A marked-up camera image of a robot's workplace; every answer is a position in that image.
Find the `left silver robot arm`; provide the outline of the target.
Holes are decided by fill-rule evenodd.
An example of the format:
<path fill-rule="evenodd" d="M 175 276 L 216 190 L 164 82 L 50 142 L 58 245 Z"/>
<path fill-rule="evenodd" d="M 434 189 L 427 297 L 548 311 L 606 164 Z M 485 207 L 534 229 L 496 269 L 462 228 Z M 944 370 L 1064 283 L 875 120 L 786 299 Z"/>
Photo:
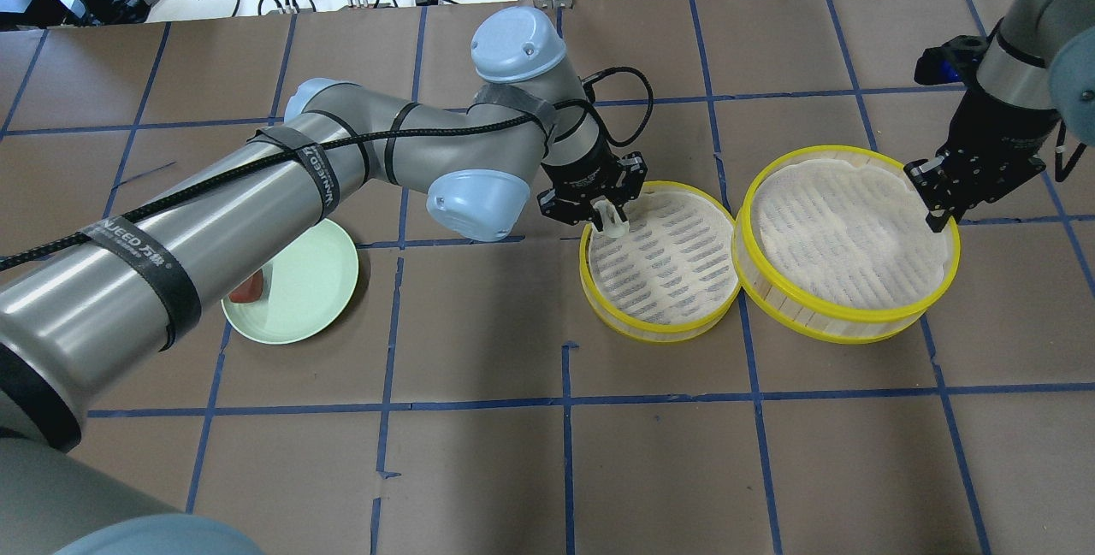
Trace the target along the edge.
<path fill-rule="evenodd" d="M 8 257 L 41 266 L 3 286 L 4 554 L 258 554 L 235 528 L 176 510 L 70 456 L 87 411 L 123 375 L 369 181 L 420 192 L 435 222 L 507 238 L 537 170 L 541 213 L 624 220 L 647 166 L 618 157 L 551 18 L 507 7 L 473 34 L 482 79 L 465 112 L 332 79 L 302 83 L 261 127 L 159 199 Z"/>

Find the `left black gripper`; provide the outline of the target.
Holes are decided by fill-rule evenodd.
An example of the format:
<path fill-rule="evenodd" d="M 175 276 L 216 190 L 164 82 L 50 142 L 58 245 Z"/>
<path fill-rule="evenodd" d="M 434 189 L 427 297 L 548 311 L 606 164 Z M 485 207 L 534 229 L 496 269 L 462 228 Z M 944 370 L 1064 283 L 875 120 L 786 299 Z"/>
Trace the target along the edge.
<path fill-rule="evenodd" d="M 630 203 L 637 200 L 648 167 L 639 152 L 616 157 L 597 144 L 565 165 L 543 164 L 550 189 L 537 195 L 537 207 L 548 219 L 567 226 L 589 222 L 597 233 L 629 230 Z M 596 203 L 607 199 L 609 203 Z"/>

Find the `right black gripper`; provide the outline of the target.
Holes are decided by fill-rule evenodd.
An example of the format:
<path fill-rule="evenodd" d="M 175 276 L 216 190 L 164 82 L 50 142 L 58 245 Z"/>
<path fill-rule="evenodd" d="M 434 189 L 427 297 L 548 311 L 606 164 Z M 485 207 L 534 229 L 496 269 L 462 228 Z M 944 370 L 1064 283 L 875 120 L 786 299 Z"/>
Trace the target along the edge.
<path fill-rule="evenodd" d="M 998 203 L 1044 173 L 1038 153 L 1047 139 L 1047 109 L 1016 107 L 983 90 L 966 91 L 935 157 L 903 166 L 926 205 L 931 231 L 958 227 L 978 204 Z"/>

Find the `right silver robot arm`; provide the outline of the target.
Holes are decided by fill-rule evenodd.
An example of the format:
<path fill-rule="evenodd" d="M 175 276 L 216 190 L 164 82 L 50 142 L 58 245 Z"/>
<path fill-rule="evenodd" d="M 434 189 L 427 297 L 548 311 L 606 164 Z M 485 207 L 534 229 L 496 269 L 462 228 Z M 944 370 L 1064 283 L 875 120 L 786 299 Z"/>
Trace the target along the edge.
<path fill-rule="evenodd" d="M 1094 0 L 1014 0 L 989 36 L 958 36 L 920 55 L 915 83 L 963 83 L 947 139 L 904 173 L 940 233 L 1045 171 L 1051 137 L 1092 144 Z"/>

